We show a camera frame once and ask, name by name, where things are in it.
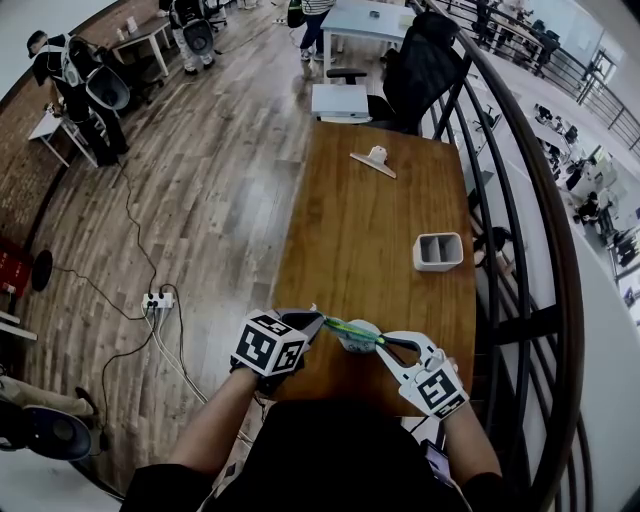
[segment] white wall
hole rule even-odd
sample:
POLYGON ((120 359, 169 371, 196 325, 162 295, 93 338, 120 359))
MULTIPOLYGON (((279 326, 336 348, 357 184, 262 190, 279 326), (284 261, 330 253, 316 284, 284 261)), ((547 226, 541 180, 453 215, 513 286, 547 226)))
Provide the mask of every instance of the white wall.
POLYGON ((627 53, 636 55, 636 62, 640 63, 640 55, 637 54, 640 23, 629 12, 622 0, 577 1, 620 43, 627 53))
POLYGON ((618 69, 607 84, 629 112, 640 121, 640 64, 633 60, 633 55, 625 53, 618 64, 618 69))
POLYGON ((27 39, 36 30, 69 32, 115 0, 0 1, 0 98, 31 66, 27 39))
POLYGON ((587 65, 604 32, 600 23, 572 0, 531 0, 532 20, 544 21, 547 30, 560 36, 560 44, 587 65))
POLYGON ((120 503, 67 462, 29 450, 0 452, 0 510, 3 512, 116 512, 120 503))

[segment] white table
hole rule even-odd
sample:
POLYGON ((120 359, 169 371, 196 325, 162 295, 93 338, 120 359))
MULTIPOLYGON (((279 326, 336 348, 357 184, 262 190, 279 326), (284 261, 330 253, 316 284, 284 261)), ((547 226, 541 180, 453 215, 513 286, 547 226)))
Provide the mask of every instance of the white table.
POLYGON ((331 36, 362 37, 402 44, 415 16, 409 7, 367 0, 338 0, 322 22, 324 82, 331 83, 326 74, 331 69, 331 36), (379 12, 380 17, 371 17, 371 11, 379 12))
POLYGON ((67 122, 63 120, 61 117, 54 117, 50 112, 46 112, 43 118, 40 120, 38 125, 29 135, 29 140, 37 140, 40 139, 50 150, 51 152, 58 157, 64 165, 69 167, 69 163, 62 158, 62 155, 56 151, 56 149, 51 145, 50 139, 53 134, 58 130, 58 128, 62 127, 62 129, 66 132, 69 138, 73 141, 73 143, 78 146, 78 149, 82 151, 84 156, 93 164, 94 167, 98 167, 98 163, 95 161, 93 156, 87 151, 84 145, 80 142, 80 140, 76 136, 76 130, 72 129, 68 126, 67 122))
POLYGON ((164 76, 169 76, 169 70, 167 69, 166 63, 164 62, 162 52, 160 51, 160 46, 158 46, 158 40, 156 39, 156 35, 162 32, 162 36, 164 38, 165 44, 167 45, 167 48, 171 46, 166 30, 169 25, 170 23, 166 18, 152 18, 149 21, 146 21, 138 26, 138 30, 131 34, 126 41, 116 44, 113 48, 111 48, 111 50, 113 51, 116 58, 122 62, 120 50, 133 44, 142 43, 143 41, 149 41, 149 44, 151 44, 151 49, 153 50, 153 54, 155 55, 156 60, 160 65, 160 69, 162 70, 162 74, 164 76))
POLYGON ((548 126, 540 124, 536 121, 535 117, 530 117, 526 115, 527 121, 529 121, 529 126, 533 130, 533 133, 539 139, 542 139, 548 144, 557 147, 562 153, 570 153, 571 150, 568 147, 567 142, 564 140, 564 137, 560 135, 555 130, 552 130, 548 126))

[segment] white cable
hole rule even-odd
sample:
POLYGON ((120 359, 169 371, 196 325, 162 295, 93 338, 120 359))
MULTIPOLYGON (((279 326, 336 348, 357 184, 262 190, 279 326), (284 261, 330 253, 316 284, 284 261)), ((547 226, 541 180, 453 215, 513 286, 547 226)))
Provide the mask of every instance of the white cable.
POLYGON ((205 394, 202 391, 200 391, 200 389, 198 389, 198 386, 196 386, 196 384, 193 382, 193 380, 191 380, 191 378, 187 375, 187 371, 182 366, 182 363, 180 361, 178 361, 178 359, 173 355, 173 353, 164 344, 164 341, 162 341, 161 331, 162 331, 162 326, 164 325, 164 321, 165 321, 164 313, 165 313, 165 310, 163 309, 162 310, 162 316, 160 317, 160 324, 159 324, 158 328, 156 329, 156 335, 157 335, 156 342, 159 342, 160 346, 161 346, 161 348, 160 348, 160 346, 158 348, 160 348, 160 351, 164 351, 165 355, 168 354, 169 356, 171 356, 171 358, 173 359, 174 363, 181 368, 182 374, 184 376, 184 379, 187 381, 187 383, 191 387, 191 390, 194 391, 194 393, 197 393, 199 395, 199 399, 200 399, 200 401, 202 403, 206 403, 208 400, 207 400, 207 397, 205 396, 205 394))
POLYGON ((178 373, 178 375, 180 375, 180 377, 182 377, 182 379, 187 383, 187 386, 189 387, 189 390, 196 396, 196 398, 198 400, 200 400, 200 402, 202 402, 203 404, 206 403, 206 400, 204 400, 200 394, 198 392, 196 392, 192 387, 191 387, 191 383, 189 382, 189 380, 187 379, 187 377, 185 377, 184 373, 182 372, 181 369, 178 368, 178 366, 176 366, 175 364, 173 364, 173 362, 171 361, 171 359, 169 359, 167 353, 163 350, 164 345, 161 344, 161 342, 158 340, 158 337, 156 335, 156 331, 153 328, 153 326, 151 325, 151 322, 149 322, 149 318, 147 318, 145 316, 145 321, 147 322, 147 325, 149 326, 149 329, 151 330, 151 334, 153 336, 153 339, 156 342, 156 345, 158 346, 158 350, 160 350, 160 353, 162 354, 162 356, 167 360, 167 362, 169 363, 169 365, 178 373))
MULTIPOLYGON (((162 339, 160 337, 160 329, 162 328, 162 325, 165 321, 164 309, 162 311, 162 316, 160 317, 160 323, 157 329, 157 333, 156 333, 156 329, 154 329, 153 326, 151 325, 151 322, 149 322, 149 318, 147 317, 147 314, 146 314, 148 313, 148 311, 145 312, 144 308, 142 307, 142 304, 140 305, 140 310, 142 311, 144 319, 147 322, 149 329, 151 330, 151 335, 153 336, 153 339, 155 340, 156 345, 158 346, 158 350, 160 350, 160 353, 171 365, 171 367, 178 373, 178 375, 180 375, 180 377, 182 377, 182 379, 187 383, 187 386, 189 387, 191 392, 196 396, 196 398, 200 400, 200 402, 202 402, 203 404, 206 404, 207 399, 204 396, 204 394, 198 389, 198 387, 193 383, 193 381, 191 381, 191 379, 187 375, 185 375, 185 373, 180 368, 178 368, 178 366, 180 366, 180 362, 176 359, 176 357, 169 351, 166 345, 162 342, 162 339), (176 362, 178 366, 174 365, 173 362, 171 362, 171 359, 169 359, 169 356, 173 358, 173 360, 176 362)), ((247 448, 251 449, 251 445, 253 445, 253 439, 251 439, 247 434, 245 434, 242 430, 239 430, 238 435, 236 437, 247 448)))

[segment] wooden table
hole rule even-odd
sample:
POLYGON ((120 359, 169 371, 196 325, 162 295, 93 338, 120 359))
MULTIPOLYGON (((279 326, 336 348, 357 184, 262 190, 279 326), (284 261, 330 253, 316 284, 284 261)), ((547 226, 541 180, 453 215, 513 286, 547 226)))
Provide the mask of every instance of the wooden table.
MULTIPOLYGON (((368 320, 382 332, 427 334, 456 358, 471 390, 475 272, 455 146, 364 126, 315 124, 273 305, 312 303, 343 320, 368 320), (397 180, 349 157, 376 145, 387 149, 397 180), (463 263, 445 273, 417 272, 417 236, 447 231, 462 237, 463 263)), ((274 399, 357 398, 391 415, 421 415, 398 386, 376 354, 350 354, 323 329, 305 354, 305 369, 274 399)))
POLYGON ((153 50, 153 55, 158 61, 158 65, 160 66, 162 74, 164 76, 169 76, 169 70, 167 69, 166 63, 164 62, 162 52, 160 51, 160 46, 158 45, 158 40, 156 39, 156 35, 162 32, 162 37, 164 39, 165 45, 167 46, 167 48, 171 46, 169 37, 167 36, 167 27, 169 25, 169 20, 167 20, 166 18, 151 18, 150 20, 147 20, 144 23, 138 25, 138 30, 136 30, 133 34, 130 34, 129 37, 127 37, 127 39, 125 39, 124 41, 117 43, 111 49, 113 50, 116 58, 122 61, 120 50, 126 48, 127 46, 131 46, 132 44, 149 41, 151 49, 153 50))

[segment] jeans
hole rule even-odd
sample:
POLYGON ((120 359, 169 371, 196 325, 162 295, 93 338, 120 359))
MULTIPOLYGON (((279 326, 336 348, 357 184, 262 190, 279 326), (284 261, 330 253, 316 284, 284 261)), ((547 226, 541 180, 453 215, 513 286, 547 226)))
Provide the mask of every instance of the jeans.
POLYGON ((320 25, 329 14, 329 11, 322 14, 307 15, 307 31, 304 33, 302 42, 300 43, 301 50, 307 50, 311 45, 316 43, 316 51, 318 53, 324 53, 324 31, 320 29, 320 25))

